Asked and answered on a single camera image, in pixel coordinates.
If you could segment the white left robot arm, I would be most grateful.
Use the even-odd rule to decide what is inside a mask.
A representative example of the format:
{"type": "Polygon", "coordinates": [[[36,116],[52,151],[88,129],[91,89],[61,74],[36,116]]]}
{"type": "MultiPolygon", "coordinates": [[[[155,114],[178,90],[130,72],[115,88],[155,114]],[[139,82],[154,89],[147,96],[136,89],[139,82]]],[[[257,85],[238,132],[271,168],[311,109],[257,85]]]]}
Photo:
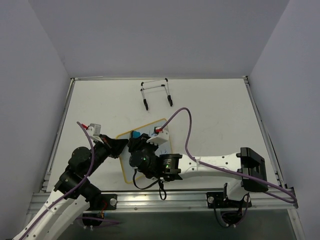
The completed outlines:
{"type": "Polygon", "coordinates": [[[107,159],[116,159],[128,144],[127,139],[100,135],[91,148],[76,148],[41,209],[18,233],[16,240],[56,240],[83,211],[102,205],[102,192],[88,177],[107,159]]]}

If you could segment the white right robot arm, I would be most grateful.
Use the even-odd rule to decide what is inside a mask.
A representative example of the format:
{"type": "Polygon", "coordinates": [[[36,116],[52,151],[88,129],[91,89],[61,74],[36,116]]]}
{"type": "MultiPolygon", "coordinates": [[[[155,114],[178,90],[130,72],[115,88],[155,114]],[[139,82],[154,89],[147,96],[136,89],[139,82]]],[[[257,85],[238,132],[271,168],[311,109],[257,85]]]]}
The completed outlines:
{"type": "Polygon", "coordinates": [[[128,151],[129,165],[135,173],[155,179],[163,192],[165,182],[182,181],[195,177],[220,177],[229,181],[223,186],[222,200],[234,206],[248,193],[265,193],[269,190],[265,159],[249,147],[239,152],[222,156],[198,156],[166,153],[156,155],[159,146],[167,139],[150,137],[146,133],[135,137],[130,134],[128,151]]]}

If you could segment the blue whiteboard eraser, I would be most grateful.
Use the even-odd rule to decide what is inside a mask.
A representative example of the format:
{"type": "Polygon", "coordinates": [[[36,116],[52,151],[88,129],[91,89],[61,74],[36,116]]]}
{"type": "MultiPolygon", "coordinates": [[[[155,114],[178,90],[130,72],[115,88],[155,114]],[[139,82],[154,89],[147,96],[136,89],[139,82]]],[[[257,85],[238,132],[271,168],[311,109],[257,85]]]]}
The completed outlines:
{"type": "Polygon", "coordinates": [[[141,133],[140,133],[139,131],[133,130],[133,131],[131,132],[131,137],[134,138],[134,139],[137,139],[137,138],[139,138],[140,136],[141,136],[141,133]]]}

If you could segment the yellow framed whiteboard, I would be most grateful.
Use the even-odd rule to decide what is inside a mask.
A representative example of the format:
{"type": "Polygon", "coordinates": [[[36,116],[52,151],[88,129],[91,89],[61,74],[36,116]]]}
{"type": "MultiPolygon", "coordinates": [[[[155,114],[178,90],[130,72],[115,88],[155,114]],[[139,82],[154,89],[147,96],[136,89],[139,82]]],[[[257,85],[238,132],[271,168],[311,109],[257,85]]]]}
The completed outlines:
{"type": "MultiPolygon", "coordinates": [[[[166,118],[152,121],[121,133],[116,136],[116,139],[127,139],[129,141],[132,131],[138,131],[140,134],[148,134],[151,137],[155,127],[161,127],[166,121],[166,118]]],[[[126,184],[132,184],[133,181],[137,181],[140,178],[156,179],[160,173],[160,171],[156,169],[160,164],[156,163],[156,161],[160,160],[161,155],[169,155],[172,153],[173,147],[170,139],[169,141],[158,145],[158,149],[155,152],[150,149],[129,152],[127,145],[119,156],[124,182],[126,184]]]]}

